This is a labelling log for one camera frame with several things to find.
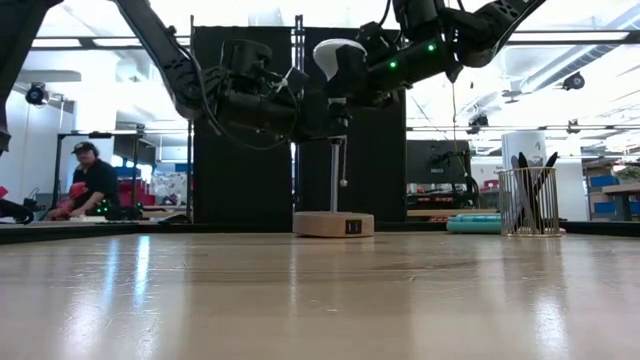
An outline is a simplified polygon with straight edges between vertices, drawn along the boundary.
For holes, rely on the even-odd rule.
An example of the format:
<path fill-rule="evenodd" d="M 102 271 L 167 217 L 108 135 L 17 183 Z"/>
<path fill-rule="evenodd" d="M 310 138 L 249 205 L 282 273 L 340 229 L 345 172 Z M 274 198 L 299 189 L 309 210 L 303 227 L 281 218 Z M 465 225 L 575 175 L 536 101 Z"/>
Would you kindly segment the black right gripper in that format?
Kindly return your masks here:
<path fill-rule="evenodd" d="M 410 88 L 406 51 L 379 47 L 366 51 L 342 45 L 336 50 L 337 73 L 332 78 L 332 97 L 344 98 L 370 108 L 385 107 L 398 100 L 398 93 Z"/>

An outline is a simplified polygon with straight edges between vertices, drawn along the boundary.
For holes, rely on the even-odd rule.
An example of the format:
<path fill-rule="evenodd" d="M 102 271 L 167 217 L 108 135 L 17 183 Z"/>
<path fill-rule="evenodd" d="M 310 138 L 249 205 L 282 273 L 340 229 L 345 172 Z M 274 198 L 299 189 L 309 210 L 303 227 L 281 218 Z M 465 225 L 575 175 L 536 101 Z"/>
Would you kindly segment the black lamp socket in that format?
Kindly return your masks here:
<path fill-rule="evenodd" d="M 348 129 L 345 136 L 296 143 L 293 232 L 313 238 L 362 238 L 374 234 L 374 216 L 340 209 L 347 177 Z"/>

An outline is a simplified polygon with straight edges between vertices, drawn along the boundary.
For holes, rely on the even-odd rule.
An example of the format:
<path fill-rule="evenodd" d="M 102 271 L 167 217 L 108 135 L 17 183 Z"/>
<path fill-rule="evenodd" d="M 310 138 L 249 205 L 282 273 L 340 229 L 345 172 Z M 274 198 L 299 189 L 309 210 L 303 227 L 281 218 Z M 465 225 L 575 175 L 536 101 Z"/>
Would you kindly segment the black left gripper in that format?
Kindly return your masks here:
<path fill-rule="evenodd" d="M 308 75 L 291 67 L 285 75 L 265 69 L 248 74 L 227 70 L 216 87 L 214 116 L 236 126 L 299 143 L 345 136 L 351 114 L 320 90 L 306 91 Z"/>

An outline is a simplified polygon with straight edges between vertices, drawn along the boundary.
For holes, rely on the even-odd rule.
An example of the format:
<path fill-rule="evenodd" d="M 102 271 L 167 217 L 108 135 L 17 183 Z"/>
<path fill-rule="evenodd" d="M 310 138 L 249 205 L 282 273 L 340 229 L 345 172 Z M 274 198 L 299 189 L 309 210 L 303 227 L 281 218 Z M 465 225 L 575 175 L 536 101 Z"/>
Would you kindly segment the shelf with blue bins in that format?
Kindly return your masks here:
<path fill-rule="evenodd" d="M 602 192 L 602 188 L 611 185 L 620 185 L 615 173 L 626 166 L 640 166 L 640 159 L 631 162 L 622 160 L 601 159 L 583 163 L 584 180 L 586 181 L 587 202 L 589 219 L 591 221 L 613 221 L 615 215 L 615 203 L 612 196 Z M 631 211 L 632 220 L 640 221 L 640 194 L 632 195 Z"/>

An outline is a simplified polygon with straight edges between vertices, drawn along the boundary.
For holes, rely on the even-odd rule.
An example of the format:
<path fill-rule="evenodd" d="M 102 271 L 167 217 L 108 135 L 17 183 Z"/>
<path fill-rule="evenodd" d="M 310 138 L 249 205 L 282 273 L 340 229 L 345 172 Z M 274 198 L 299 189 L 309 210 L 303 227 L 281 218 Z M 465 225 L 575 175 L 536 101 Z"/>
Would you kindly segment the black computer monitor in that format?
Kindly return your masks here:
<path fill-rule="evenodd" d="M 414 184 L 466 184 L 470 147 L 461 140 L 408 140 L 406 179 Z"/>

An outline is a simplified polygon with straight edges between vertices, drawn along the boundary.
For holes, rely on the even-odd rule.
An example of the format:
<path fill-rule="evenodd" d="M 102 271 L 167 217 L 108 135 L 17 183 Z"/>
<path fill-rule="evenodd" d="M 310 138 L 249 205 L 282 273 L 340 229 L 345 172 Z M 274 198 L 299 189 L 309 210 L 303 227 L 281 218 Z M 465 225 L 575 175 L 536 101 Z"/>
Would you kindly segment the large light wood table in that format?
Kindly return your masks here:
<path fill-rule="evenodd" d="M 427 217 L 452 217 L 466 214 L 494 214 L 496 209 L 416 209 L 408 210 L 407 216 L 410 218 L 427 218 Z"/>

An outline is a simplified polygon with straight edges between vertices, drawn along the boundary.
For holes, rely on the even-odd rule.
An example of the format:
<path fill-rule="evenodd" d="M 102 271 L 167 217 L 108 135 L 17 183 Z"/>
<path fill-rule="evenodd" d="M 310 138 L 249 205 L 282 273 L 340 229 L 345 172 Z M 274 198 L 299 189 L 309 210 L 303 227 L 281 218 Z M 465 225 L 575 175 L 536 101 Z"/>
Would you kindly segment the person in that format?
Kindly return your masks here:
<path fill-rule="evenodd" d="M 68 198 L 51 210 L 46 219 L 68 220 L 82 216 L 105 216 L 120 207 L 115 168 L 99 157 L 97 147 L 89 141 L 74 146 L 75 168 Z"/>

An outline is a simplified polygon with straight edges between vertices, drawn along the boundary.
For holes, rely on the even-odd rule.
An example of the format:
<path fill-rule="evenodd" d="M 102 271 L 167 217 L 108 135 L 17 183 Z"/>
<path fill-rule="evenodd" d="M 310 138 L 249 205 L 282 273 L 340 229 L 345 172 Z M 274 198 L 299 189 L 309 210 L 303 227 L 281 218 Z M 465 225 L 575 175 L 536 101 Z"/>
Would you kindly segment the teal calculator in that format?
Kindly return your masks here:
<path fill-rule="evenodd" d="M 500 214 L 460 214 L 451 217 L 446 229 L 459 234 L 500 234 L 502 221 Z"/>

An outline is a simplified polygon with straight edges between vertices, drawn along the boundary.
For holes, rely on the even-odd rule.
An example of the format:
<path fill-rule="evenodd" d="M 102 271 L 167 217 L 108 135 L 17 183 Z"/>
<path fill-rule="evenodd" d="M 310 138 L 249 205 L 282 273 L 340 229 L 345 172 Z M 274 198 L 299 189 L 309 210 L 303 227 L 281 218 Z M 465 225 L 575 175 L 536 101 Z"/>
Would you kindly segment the wood table with black legs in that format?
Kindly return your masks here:
<path fill-rule="evenodd" d="M 631 200 L 632 195 L 640 194 L 640 182 L 611 185 L 602 188 L 602 192 L 614 198 L 615 215 L 613 221 L 631 221 Z"/>

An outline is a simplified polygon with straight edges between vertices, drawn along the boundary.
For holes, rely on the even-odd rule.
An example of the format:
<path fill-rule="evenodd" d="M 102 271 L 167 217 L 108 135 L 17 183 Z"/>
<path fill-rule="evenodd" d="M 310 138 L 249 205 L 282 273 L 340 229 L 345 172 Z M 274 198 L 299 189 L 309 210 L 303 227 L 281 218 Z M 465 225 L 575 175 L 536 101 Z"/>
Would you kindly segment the white flood lightbulb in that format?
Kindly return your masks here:
<path fill-rule="evenodd" d="M 313 60 L 319 69 L 324 73 L 326 77 L 326 83 L 324 85 L 324 92 L 327 99 L 331 103 L 343 103 L 347 104 L 344 98 L 332 97 L 332 78 L 337 73 L 338 65 L 336 60 L 336 50 L 342 45 L 353 45 L 363 50 L 364 47 L 354 40 L 335 38 L 327 39 L 320 42 L 313 50 Z"/>

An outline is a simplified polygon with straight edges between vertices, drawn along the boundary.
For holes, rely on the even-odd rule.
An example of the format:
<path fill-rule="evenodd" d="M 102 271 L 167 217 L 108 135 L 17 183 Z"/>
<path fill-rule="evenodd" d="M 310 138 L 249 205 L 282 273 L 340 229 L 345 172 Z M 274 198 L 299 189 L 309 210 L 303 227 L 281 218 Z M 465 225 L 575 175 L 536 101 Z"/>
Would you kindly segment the red storage bins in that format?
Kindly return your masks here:
<path fill-rule="evenodd" d="M 151 193 L 150 185 L 143 181 L 132 179 L 118 180 L 118 196 L 124 207 L 151 206 L 155 204 L 155 196 Z"/>

